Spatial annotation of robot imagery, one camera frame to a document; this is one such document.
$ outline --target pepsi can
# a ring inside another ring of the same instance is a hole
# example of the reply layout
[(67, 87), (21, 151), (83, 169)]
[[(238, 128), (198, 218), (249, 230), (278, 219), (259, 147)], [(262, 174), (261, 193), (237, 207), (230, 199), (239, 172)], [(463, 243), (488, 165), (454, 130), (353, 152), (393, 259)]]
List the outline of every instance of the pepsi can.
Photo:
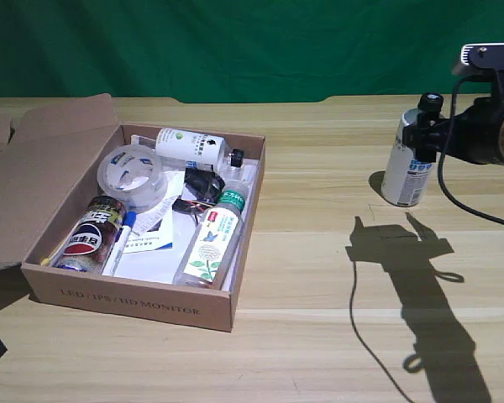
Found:
[(125, 205), (109, 196), (90, 201), (55, 267), (101, 274), (125, 217)]

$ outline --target bottle label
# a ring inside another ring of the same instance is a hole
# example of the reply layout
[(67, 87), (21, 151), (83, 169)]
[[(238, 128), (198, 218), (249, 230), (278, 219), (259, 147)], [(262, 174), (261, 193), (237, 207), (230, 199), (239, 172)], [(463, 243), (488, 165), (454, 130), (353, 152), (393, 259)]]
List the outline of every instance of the bottle label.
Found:
[(213, 282), (238, 222), (234, 212), (221, 207), (211, 208), (200, 224), (198, 238), (183, 272)]
[(197, 170), (206, 170), (207, 172), (214, 172), (215, 167), (211, 164), (201, 164), (196, 161), (187, 161), (186, 168), (193, 168)]
[(238, 193), (237, 191), (224, 191), (220, 198), (218, 199), (219, 203), (230, 203), (236, 206), (240, 212), (243, 211), (245, 199), (243, 195)]
[(188, 132), (176, 128), (163, 128), (157, 136), (156, 153), (163, 157), (185, 160), (189, 167), (197, 163), (197, 168), (217, 166), (223, 158), (224, 139), (209, 134)]

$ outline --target bottle cap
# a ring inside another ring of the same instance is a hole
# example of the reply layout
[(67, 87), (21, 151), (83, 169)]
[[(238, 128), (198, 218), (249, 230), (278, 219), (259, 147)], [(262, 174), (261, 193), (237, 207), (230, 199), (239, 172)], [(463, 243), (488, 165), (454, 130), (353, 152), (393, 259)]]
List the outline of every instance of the bottle cap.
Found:
[(243, 165), (244, 151), (242, 149), (233, 149), (230, 158), (229, 164), (240, 168)]
[(420, 97), (418, 109), (424, 112), (440, 112), (443, 107), (444, 98), (435, 92), (425, 92)]

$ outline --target wood grain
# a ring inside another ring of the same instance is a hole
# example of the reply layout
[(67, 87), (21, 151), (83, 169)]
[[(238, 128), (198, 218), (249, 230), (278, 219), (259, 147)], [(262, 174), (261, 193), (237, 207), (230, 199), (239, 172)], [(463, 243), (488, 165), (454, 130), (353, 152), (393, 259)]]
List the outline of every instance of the wood grain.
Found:
[[(459, 110), (472, 98), (461, 96)], [(360, 336), (410, 399), (504, 402), (504, 228), (453, 206), (435, 176), (411, 208), (392, 207), (369, 183), (417, 99), (116, 99), (124, 122), (267, 137), (234, 331), (41, 305), (19, 299), (28, 288), (9, 272), (0, 403), (404, 401), (351, 327), (354, 270)], [(55, 101), (0, 98), (0, 113), (18, 119)], [(448, 159), (445, 177), (461, 201), (504, 217), (504, 167)]]

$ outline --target blue marker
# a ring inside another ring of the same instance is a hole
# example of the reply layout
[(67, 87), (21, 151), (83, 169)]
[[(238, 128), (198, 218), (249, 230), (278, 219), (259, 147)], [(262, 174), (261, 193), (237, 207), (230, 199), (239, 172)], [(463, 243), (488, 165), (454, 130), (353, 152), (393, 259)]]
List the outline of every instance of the blue marker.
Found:
[(127, 212), (127, 214), (125, 214), (123, 225), (119, 230), (118, 238), (112, 248), (112, 252), (110, 252), (110, 256), (108, 256), (107, 263), (104, 265), (102, 275), (114, 275), (114, 273), (116, 273), (116, 268), (125, 250), (125, 244), (127, 244), (129, 240), (129, 235), (131, 234), (135, 221), (136, 212)]

